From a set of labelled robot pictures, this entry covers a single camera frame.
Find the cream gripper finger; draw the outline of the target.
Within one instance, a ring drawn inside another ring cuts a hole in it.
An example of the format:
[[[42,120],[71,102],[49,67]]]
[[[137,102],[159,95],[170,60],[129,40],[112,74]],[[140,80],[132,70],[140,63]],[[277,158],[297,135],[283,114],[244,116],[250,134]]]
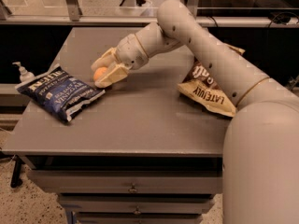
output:
[[[129,70],[130,68],[124,63],[117,63],[110,73],[105,72],[96,81],[94,81],[94,85],[98,88],[106,88],[127,78]]]
[[[117,64],[116,49],[108,49],[100,58],[98,58],[91,66],[93,72],[97,69],[105,67],[107,73],[110,73]]]

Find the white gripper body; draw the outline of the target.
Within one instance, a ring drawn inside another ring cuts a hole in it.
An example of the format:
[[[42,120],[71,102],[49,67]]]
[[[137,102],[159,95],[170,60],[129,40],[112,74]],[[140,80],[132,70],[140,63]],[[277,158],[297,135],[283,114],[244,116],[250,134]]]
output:
[[[129,34],[123,38],[116,47],[116,59],[130,69],[136,70],[149,62],[139,34]]]

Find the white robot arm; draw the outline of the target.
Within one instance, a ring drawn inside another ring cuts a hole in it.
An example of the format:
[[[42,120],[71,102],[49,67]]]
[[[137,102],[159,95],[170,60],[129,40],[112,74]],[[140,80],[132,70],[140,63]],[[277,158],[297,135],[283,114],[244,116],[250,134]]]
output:
[[[178,0],[167,0],[156,22],[126,36],[92,68],[111,74],[145,65],[156,54],[185,45],[206,67],[238,111],[223,145],[223,224],[299,224],[299,97],[202,28]]]

